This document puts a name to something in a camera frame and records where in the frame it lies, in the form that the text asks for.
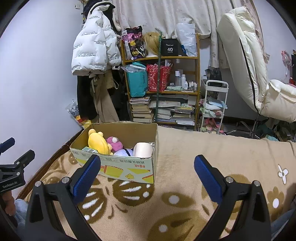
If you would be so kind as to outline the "left hand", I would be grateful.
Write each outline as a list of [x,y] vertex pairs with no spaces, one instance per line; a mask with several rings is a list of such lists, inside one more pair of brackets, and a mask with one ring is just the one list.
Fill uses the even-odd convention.
[[2,195],[4,204],[5,204],[5,212],[9,216],[14,216],[16,213],[15,199],[12,196],[12,192],[8,191]]

